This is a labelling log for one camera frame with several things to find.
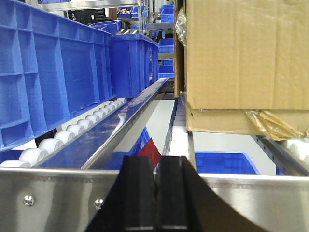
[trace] screw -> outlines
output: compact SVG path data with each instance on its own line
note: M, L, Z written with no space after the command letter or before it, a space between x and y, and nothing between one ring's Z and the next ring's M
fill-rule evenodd
M34 204L34 199L31 195L26 195L26 196L24 196L23 203L24 203L25 206L31 207Z
M97 210L99 210L104 204L104 200L103 199L96 199L95 200L95 207Z

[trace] blue plastic bin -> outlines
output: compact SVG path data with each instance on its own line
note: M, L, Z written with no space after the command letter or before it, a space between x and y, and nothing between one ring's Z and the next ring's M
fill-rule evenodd
M160 17L162 23L174 22L174 9L162 9Z
M276 175L284 175L280 168L276 167Z
M15 0L0 13L0 151L114 97L109 33Z
M196 152L197 172L260 174L250 157L242 152Z
M128 8L130 9L130 13L128 14L121 14L120 11L124 8ZM119 11L117 13L117 18L132 18L132 10L133 10L133 7L120 7L119 8Z
M175 5L174 4L164 4L160 7L160 12L163 10L163 9L174 9L175 8Z
M173 65L161 65L159 66L159 78L174 78L175 72Z
M123 159L125 155L136 156L143 149L143 147L150 140L150 136L146 128L143 129L141 135L137 139L136 143L133 145L129 151L114 151L111 158L106 161L101 169L107 170L119 170L121 168Z
M146 8L145 8L145 6L142 6L141 9L142 9L143 17L146 17ZM138 18L138 17L139 17L138 7L134 6L133 9L132 9L132 18Z
M111 37L114 94L134 98L158 79L158 44L141 34Z
M10 150L0 152L0 163L5 162L6 160L19 160L22 150Z
M165 59L162 61L162 65L174 65L173 59Z
M161 39L159 47L159 52L174 52L174 39Z
M116 35L118 32L121 31L121 21L106 21L106 22L99 22L90 25L93 28L108 32L110 34Z

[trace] cardboard box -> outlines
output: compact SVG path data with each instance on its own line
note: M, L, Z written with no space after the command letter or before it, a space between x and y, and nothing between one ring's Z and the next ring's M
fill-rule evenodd
M175 95L186 92L188 130L261 134L243 109L266 109L305 132L309 1L193 0L185 7L187 48L175 38Z

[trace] clear plastic tape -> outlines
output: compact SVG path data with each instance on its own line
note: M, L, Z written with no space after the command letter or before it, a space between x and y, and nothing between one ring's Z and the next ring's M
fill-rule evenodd
M267 139L280 141L305 136L269 111L247 110L245 114Z
M179 41L182 43L184 47L187 47L187 17L183 11L183 7L179 10L175 24L175 29Z

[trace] metal beam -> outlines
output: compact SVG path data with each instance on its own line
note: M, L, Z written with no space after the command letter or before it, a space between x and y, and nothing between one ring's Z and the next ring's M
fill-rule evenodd
M167 80L167 78L159 79L138 97L133 98L37 166L82 169L101 168Z
M290 153L276 141L256 135L253 135L252 138L285 175L309 175L308 170L298 163Z

